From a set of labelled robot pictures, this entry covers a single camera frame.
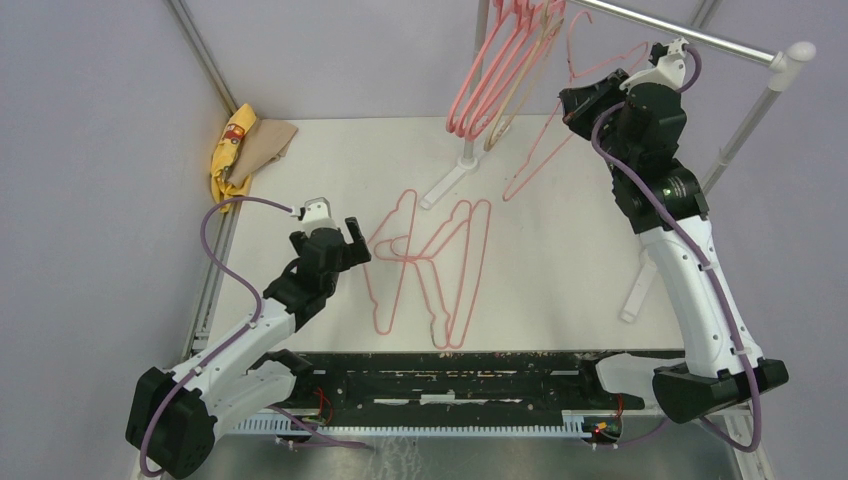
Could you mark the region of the thick pink plastic hanger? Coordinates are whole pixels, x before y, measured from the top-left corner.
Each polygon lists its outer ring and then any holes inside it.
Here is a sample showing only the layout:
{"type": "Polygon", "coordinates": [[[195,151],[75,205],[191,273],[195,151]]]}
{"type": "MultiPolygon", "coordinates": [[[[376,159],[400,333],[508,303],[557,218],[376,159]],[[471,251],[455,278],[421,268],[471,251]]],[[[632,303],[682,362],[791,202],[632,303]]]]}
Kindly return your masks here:
{"type": "Polygon", "coordinates": [[[495,79],[492,62],[506,57],[507,42],[518,33],[523,18],[519,2],[480,1],[476,7],[471,63],[445,117],[445,130],[458,138],[474,141],[485,130],[480,102],[495,79]]]}

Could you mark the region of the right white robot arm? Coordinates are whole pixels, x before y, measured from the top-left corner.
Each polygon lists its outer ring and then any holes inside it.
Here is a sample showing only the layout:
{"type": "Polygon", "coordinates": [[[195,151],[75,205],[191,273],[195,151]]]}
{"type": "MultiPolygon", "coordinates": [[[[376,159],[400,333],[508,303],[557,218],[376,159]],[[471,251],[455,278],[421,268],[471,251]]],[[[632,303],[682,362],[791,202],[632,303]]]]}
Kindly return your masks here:
{"type": "Polygon", "coordinates": [[[609,166],[615,203],[668,291],[685,359],[657,368],[652,390],[672,421],[686,423],[782,386],[789,373],[764,356],[728,292],[705,194],[676,157],[687,121],[680,91],[627,87],[628,78],[617,70],[559,99],[564,124],[609,166]]]}

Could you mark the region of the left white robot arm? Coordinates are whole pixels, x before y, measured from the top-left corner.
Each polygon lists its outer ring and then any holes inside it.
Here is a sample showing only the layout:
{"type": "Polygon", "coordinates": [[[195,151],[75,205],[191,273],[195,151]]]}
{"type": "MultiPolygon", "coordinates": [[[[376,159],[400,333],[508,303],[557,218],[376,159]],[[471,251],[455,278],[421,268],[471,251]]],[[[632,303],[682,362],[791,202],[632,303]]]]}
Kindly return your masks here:
{"type": "Polygon", "coordinates": [[[340,273],[371,259],[356,218],[347,235],[332,220],[307,222],[291,234],[297,253],[226,336],[168,371],[150,368],[137,381],[126,440],[139,450],[141,474],[184,479],[238,423],[278,402],[313,397],[308,363],[274,346],[321,312],[340,273]]]}

